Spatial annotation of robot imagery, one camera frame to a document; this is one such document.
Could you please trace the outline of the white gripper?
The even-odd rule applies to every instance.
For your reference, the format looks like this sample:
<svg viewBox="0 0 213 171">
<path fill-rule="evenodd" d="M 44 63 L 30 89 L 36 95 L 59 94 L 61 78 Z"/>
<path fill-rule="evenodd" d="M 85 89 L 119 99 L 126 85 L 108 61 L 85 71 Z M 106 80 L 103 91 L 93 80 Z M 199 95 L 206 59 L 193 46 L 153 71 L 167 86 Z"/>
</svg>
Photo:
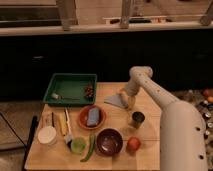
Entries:
<svg viewBox="0 0 213 171">
<path fill-rule="evenodd" d="M 124 88 L 119 90 L 119 95 L 125 108 L 127 110 L 132 110 L 135 105 L 136 98 L 134 96 L 129 96 Z"/>
</svg>

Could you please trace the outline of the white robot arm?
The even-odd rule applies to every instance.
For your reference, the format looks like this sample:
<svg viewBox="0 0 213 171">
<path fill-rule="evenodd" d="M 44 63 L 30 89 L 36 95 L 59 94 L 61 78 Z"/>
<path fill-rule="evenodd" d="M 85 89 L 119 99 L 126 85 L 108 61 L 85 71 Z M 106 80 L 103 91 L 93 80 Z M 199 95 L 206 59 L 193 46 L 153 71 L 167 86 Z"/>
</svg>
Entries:
<svg viewBox="0 0 213 171">
<path fill-rule="evenodd" d="M 205 121 L 189 102 L 180 100 L 151 80 L 148 66 L 134 66 L 123 88 L 130 109 L 143 88 L 161 108 L 160 171 L 208 171 L 204 141 Z"/>
</svg>

